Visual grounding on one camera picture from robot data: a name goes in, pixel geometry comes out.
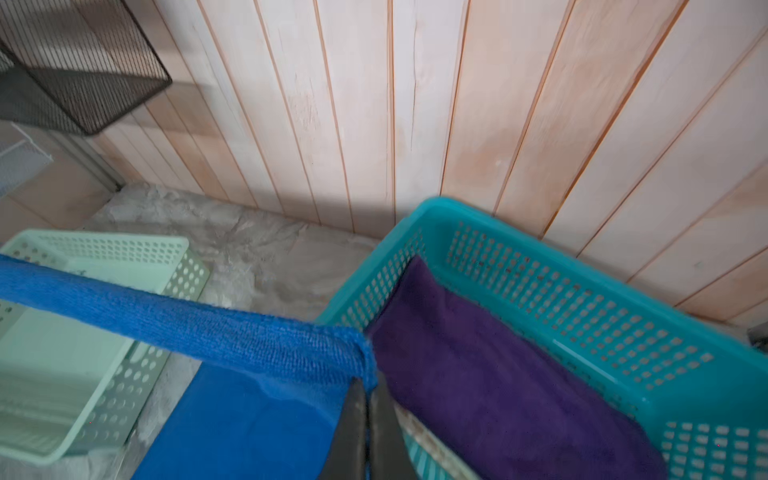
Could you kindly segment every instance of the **floor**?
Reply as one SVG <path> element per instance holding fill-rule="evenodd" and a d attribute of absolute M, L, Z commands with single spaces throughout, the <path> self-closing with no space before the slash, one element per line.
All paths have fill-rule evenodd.
<path fill-rule="evenodd" d="M 145 184 L 131 185 L 84 227 L 183 235 L 212 268 L 200 301 L 312 321 L 378 240 L 276 214 Z M 47 468 L 0 458 L 0 478 L 128 480 L 195 375 L 200 362 L 173 354 L 136 428 L 119 452 L 67 457 Z"/>

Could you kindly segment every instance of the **vertical wood plank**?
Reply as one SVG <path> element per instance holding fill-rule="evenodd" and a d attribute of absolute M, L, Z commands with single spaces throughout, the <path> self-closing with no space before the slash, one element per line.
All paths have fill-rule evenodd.
<path fill-rule="evenodd" d="M 768 25 L 763 0 L 689 2 L 544 240 L 578 254 Z"/>
<path fill-rule="evenodd" d="M 91 145 L 97 154 L 101 155 L 102 158 L 109 162 L 112 168 L 120 172 L 120 175 L 122 175 L 125 181 L 127 181 L 129 184 L 144 181 L 144 178 L 141 177 L 141 174 L 136 171 L 130 162 L 125 160 L 123 154 L 118 151 L 118 149 L 112 144 L 112 142 L 109 141 L 106 136 L 104 136 L 104 134 L 99 134 L 95 137 L 87 138 L 86 141 L 89 145 Z"/>
<path fill-rule="evenodd" d="M 396 219 L 440 195 L 468 0 L 393 0 Z"/>
<path fill-rule="evenodd" d="M 473 2 L 442 194 L 492 212 L 568 0 Z"/>
<path fill-rule="evenodd" d="M 131 142 L 136 151 L 141 155 L 144 161 L 152 167 L 152 171 L 160 179 L 162 185 L 170 188 L 184 189 L 184 185 L 179 177 L 170 168 L 163 155 L 154 146 L 152 140 L 147 136 L 133 115 L 128 114 L 122 120 L 115 124 L 123 132 L 123 135 Z"/>
<path fill-rule="evenodd" d="M 24 208 L 10 197 L 0 198 L 0 242 L 6 242 L 27 228 L 54 228 L 48 221 Z"/>
<path fill-rule="evenodd" d="M 679 5 L 576 2 L 499 201 L 502 220 L 541 236 Z"/>
<path fill-rule="evenodd" d="M 26 131 L 35 137 L 35 129 Z M 106 204 L 111 193 L 64 151 L 8 196 L 57 228 L 77 228 Z"/>
<path fill-rule="evenodd" d="M 312 191 L 254 2 L 201 2 L 230 75 L 243 123 L 255 135 L 283 211 L 318 221 Z"/>
<path fill-rule="evenodd" d="M 626 280 L 754 171 L 768 151 L 766 90 L 763 36 L 579 258 Z"/>
<path fill-rule="evenodd" d="M 395 224 L 387 1 L 316 4 L 355 230 L 383 237 Z"/>
<path fill-rule="evenodd" d="M 731 270 L 717 282 L 682 302 L 693 315 L 728 320 L 768 300 L 768 250 Z"/>
<path fill-rule="evenodd" d="M 216 173 L 228 200 L 248 206 L 264 200 L 268 207 L 263 208 L 277 207 L 280 211 L 271 183 L 259 172 L 263 162 L 258 151 L 242 147 L 243 132 L 223 97 L 197 36 L 198 30 L 190 20 L 192 10 L 199 14 L 197 4 L 182 5 L 174 0 L 158 0 L 157 5 L 152 0 L 127 0 L 127 3 L 174 79 L 174 84 L 166 90 L 167 97 Z"/>
<path fill-rule="evenodd" d="M 148 184 L 163 184 L 160 177 L 154 173 L 152 166 L 149 165 L 138 150 L 136 150 L 118 124 L 114 124 L 107 128 L 102 134 L 118 149 L 123 158 L 136 169 L 144 181 Z"/>
<path fill-rule="evenodd" d="M 764 322 L 768 322 L 768 300 L 758 303 L 746 312 L 728 320 L 731 325 L 745 326 L 746 328 L 752 328 Z"/>
<path fill-rule="evenodd" d="M 174 146 L 170 143 L 165 133 L 157 125 L 149 110 L 143 105 L 136 107 L 132 113 L 138 126 L 144 130 L 144 133 L 152 140 L 152 143 L 165 159 L 168 166 L 176 174 L 176 177 L 183 185 L 183 189 L 194 194 L 202 194 L 200 185 L 197 184 L 194 177 L 187 169 L 187 165 L 181 160 Z"/>
<path fill-rule="evenodd" d="M 314 3 L 312 0 L 260 0 L 258 4 L 290 113 L 288 121 L 292 121 L 288 126 L 294 129 L 289 132 L 296 135 L 301 152 L 299 162 L 303 160 L 306 168 L 320 223 L 352 230 L 346 173 Z M 282 100 L 279 91 L 276 98 Z M 276 123 L 274 118 L 268 121 Z M 257 137 L 263 150 L 267 141 L 278 140 L 270 135 L 257 134 Z M 276 168 L 270 167 L 270 170 L 275 172 Z"/>
<path fill-rule="evenodd" d="M 166 138 L 173 145 L 181 160 L 187 165 L 187 169 L 192 173 L 203 192 L 209 197 L 217 198 L 218 200 L 228 200 L 229 197 L 221 187 L 221 182 L 219 182 L 216 173 L 208 164 L 200 148 L 198 148 L 193 135 L 190 135 L 187 131 L 187 125 L 181 119 L 178 112 L 176 112 L 176 108 L 171 104 L 168 96 L 165 93 L 160 94 L 147 102 L 145 106 L 155 123 L 162 128 Z M 215 140 L 218 140 L 220 143 L 220 138 L 210 139 L 210 141 Z M 209 140 L 200 138 L 200 142 L 207 144 Z"/>
<path fill-rule="evenodd" d="M 630 285 L 676 304 L 768 247 L 768 163 L 643 268 Z"/>

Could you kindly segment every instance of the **blue towel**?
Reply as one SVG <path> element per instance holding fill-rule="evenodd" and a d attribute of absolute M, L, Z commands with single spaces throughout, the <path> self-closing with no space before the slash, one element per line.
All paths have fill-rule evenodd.
<path fill-rule="evenodd" d="M 0 255 L 0 298 L 235 369 L 273 397 L 298 399 L 332 425 L 352 378 L 370 392 L 376 361 L 349 327 L 240 312 L 141 292 Z"/>
<path fill-rule="evenodd" d="M 204 363 L 133 480 L 313 480 L 332 437 L 315 409 L 271 399 L 242 373 Z"/>

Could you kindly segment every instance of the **black wire basket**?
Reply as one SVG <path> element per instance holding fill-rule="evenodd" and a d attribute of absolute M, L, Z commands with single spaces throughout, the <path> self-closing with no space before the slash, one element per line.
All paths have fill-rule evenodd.
<path fill-rule="evenodd" d="M 170 83 L 122 0 L 0 0 L 0 119 L 94 135 Z"/>

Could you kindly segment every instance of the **light green plastic basket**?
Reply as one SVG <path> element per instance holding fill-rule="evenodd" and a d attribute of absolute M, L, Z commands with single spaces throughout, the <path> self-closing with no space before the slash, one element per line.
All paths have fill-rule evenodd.
<path fill-rule="evenodd" d="M 765 356 L 459 202 L 398 223 L 317 322 L 364 329 L 415 255 L 636 419 L 670 478 L 768 480 Z M 422 478 L 439 472 L 411 453 Z"/>
<path fill-rule="evenodd" d="M 184 237 L 25 230 L 0 253 L 196 300 L 210 275 Z M 47 465 L 125 443 L 168 352 L 0 300 L 0 455 Z"/>

